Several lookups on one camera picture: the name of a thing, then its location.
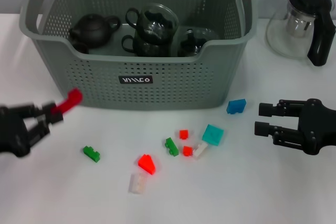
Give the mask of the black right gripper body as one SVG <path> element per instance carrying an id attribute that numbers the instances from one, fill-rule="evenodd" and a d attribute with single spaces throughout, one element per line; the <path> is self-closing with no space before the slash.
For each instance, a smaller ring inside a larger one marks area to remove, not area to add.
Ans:
<path id="1" fill-rule="evenodd" d="M 300 112 L 298 130 L 303 133 L 302 150 L 308 155 L 335 146 L 335 110 L 318 99 L 307 100 Z"/>

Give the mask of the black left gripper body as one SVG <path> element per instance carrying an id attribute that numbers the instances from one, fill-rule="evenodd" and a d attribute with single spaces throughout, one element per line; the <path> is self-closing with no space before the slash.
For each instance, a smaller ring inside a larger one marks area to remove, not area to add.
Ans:
<path id="1" fill-rule="evenodd" d="M 16 157 L 29 154 L 27 127 L 23 118 L 7 107 L 1 107 L 1 153 L 11 153 Z"/>

